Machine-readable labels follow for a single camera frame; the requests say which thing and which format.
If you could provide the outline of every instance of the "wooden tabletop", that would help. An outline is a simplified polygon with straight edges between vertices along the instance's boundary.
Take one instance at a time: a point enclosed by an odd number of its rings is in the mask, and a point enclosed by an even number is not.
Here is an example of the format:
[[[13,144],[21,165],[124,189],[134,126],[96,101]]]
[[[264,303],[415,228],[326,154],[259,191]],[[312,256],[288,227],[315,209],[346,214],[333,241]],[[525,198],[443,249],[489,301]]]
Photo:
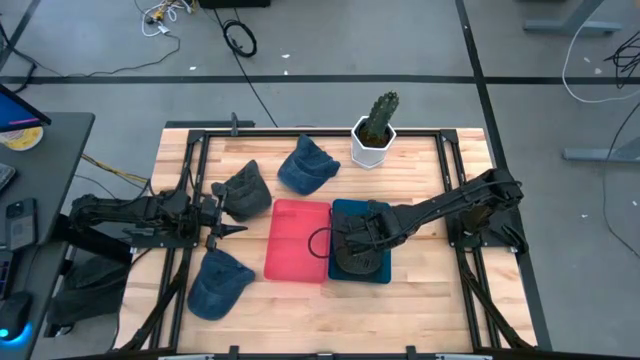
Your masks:
[[[492,167],[482,129],[457,129],[467,178]],[[165,129],[152,184],[172,189],[178,182],[188,129]],[[351,162],[349,137],[313,140],[342,164],[338,175],[310,196],[299,196],[277,179],[278,168],[295,148],[296,138],[213,138],[210,142],[204,191],[224,182],[255,159],[274,199],[305,199],[331,203],[351,198],[395,204],[415,204],[444,191],[435,141],[398,137],[385,163],[367,171]],[[448,162],[455,174],[450,150]],[[198,156],[193,159],[195,171]],[[235,222],[225,215],[227,224]],[[226,353],[239,345],[242,353],[402,353],[407,345],[419,352],[471,351],[460,277],[444,220],[424,225],[409,241],[392,251],[392,281],[387,285],[329,280],[324,284],[274,282],[263,276],[271,211],[243,225],[248,231],[231,235],[219,248],[256,272],[231,312],[219,321],[199,319],[184,307],[180,353]],[[156,303],[165,251],[156,249],[131,271],[116,347],[126,343]],[[206,250],[195,249],[188,288]],[[482,250],[496,306],[521,337],[535,344],[529,309],[515,256],[505,248]],[[476,300],[483,344],[489,344],[486,323]],[[173,304],[165,314],[161,345],[167,344]]]

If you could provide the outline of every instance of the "hexagonal pot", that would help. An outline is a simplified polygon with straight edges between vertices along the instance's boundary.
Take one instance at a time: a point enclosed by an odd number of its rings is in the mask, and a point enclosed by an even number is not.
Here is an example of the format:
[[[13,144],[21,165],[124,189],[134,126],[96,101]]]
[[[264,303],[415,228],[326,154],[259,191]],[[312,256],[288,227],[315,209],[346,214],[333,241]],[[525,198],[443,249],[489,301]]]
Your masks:
[[[365,169],[373,169],[376,166],[381,165],[384,162],[384,158],[387,155],[387,151],[391,147],[391,144],[396,139],[396,132],[391,125],[387,125],[387,129],[391,134],[387,146],[383,148],[372,148],[362,145],[356,131],[360,128],[362,122],[369,118],[368,116],[362,116],[356,125],[351,129],[351,160]]]

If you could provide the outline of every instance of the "red tray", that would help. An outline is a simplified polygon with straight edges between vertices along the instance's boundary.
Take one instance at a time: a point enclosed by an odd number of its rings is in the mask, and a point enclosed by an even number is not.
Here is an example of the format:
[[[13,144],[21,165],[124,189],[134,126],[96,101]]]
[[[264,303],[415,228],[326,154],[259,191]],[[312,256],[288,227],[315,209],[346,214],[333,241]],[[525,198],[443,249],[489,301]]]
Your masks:
[[[273,205],[271,231],[264,264],[269,280],[322,283],[327,280],[328,261],[309,253],[311,233],[331,226],[331,205],[327,203],[278,199]],[[330,231],[313,237],[313,251],[326,255]]]

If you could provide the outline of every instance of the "concrete floor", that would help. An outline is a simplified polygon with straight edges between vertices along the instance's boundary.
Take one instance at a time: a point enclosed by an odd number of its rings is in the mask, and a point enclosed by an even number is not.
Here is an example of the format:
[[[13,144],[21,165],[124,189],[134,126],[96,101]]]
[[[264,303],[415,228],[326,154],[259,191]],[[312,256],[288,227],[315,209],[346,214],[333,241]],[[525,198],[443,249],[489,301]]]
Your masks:
[[[10,36],[30,2],[0,3],[0,19]],[[564,17],[578,2],[467,0],[485,76],[559,76],[570,38],[527,34],[521,26],[526,18]],[[145,8],[155,5],[151,0],[139,3]],[[258,55],[242,60],[250,75],[282,75],[285,70],[290,75],[473,75],[453,1],[274,0],[270,8],[239,12],[259,42]],[[233,12],[220,14],[226,19]],[[594,20],[619,21],[624,29],[612,36],[579,39],[569,76],[612,76],[612,65],[602,60],[638,31],[639,18],[635,1],[606,1]],[[182,39],[180,52],[160,65],[119,76],[196,79],[241,74],[217,25],[202,12],[193,16],[180,12],[178,21],[168,26]],[[132,1],[82,0],[42,1],[17,44],[64,74],[153,61],[174,46],[172,39],[142,36],[140,14]],[[21,76],[27,68],[12,55],[0,75]],[[39,70],[36,75],[53,74]],[[33,85],[21,95],[42,111],[95,113],[86,153],[145,176],[152,172],[166,121],[223,120],[235,111],[259,127],[272,126],[246,84],[182,82]],[[401,97],[393,119],[397,126],[485,127],[474,84],[260,83],[255,87],[281,126],[350,126],[375,97],[395,89]],[[635,90],[628,86],[618,91],[613,85],[573,87],[589,99]],[[522,217],[554,349],[639,356],[640,262],[604,224],[602,167],[560,158],[566,146],[608,147],[634,100],[581,104],[561,85],[490,84],[488,89],[510,169],[524,183]],[[621,141],[640,135],[638,117]],[[87,164],[81,164],[78,174],[102,182],[123,198],[137,193]],[[609,167],[609,217],[636,249],[640,249],[640,224],[629,220],[640,214],[634,205],[640,203],[639,180],[637,167]],[[106,196],[94,184],[78,179],[67,203],[90,192]],[[114,316],[81,322],[68,336],[40,341],[34,359],[104,352],[114,331]]]

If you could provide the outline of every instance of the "desk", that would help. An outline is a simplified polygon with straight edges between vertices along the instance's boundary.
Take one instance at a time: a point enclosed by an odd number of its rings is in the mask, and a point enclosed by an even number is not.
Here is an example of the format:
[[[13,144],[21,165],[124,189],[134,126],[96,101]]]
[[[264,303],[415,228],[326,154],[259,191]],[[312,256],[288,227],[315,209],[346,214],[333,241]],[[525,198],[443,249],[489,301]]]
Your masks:
[[[178,183],[188,133],[188,129],[164,130],[153,172],[154,189],[169,190]],[[458,137],[468,178],[491,167],[482,129],[458,129]],[[434,139],[398,136],[384,165],[371,171],[351,162],[348,136],[312,139],[342,167],[336,177],[310,196],[296,195],[277,180],[278,168],[295,148],[293,136],[212,138],[202,189],[210,193],[213,182],[224,182],[255,159],[276,199],[330,203],[336,198],[375,198],[391,204],[411,204],[444,191]],[[195,156],[192,166],[197,162]],[[226,215],[223,222],[235,223]],[[393,274],[388,285],[332,280],[311,285],[265,280],[270,222],[271,212],[267,211],[244,223],[248,231],[218,242],[220,249],[256,272],[256,281],[222,320],[199,319],[185,307],[178,353],[227,353],[231,345],[239,345],[241,353],[403,353],[407,345],[415,345],[418,352],[472,350],[456,256],[449,247],[444,220],[423,226],[407,243],[392,251]],[[208,231],[202,232],[201,244],[205,233]],[[131,271],[120,311],[116,348],[131,339],[155,306],[165,252],[151,251]],[[535,344],[515,256],[502,247],[484,248],[482,252],[494,302],[519,334]],[[194,250],[187,288],[204,254],[202,246]],[[167,345],[173,309],[171,304],[165,312],[161,347]],[[483,343],[488,344],[486,323],[477,302],[476,309]]]
[[[0,236],[4,236],[6,206],[33,197],[37,201],[38,243],[41,244],[17,254],[21,261],[12,288],[12,292],[27,290],[33,296],[29,313],[32,336],[26,345],[19,348],[0,344],[0,359],[3,360],[28,359],[35,346],[69,246],[64,241],[48,240],[53,234],[95,118],[88,113],[49,113],[47,116],[52,124],[45,128],[44,137],[35,148],[16,152],[0,146],[0,162],[18,171],[16,179],[0,195],[0,229],[3,231]],[[26,279],[32,260],[30,278]]]

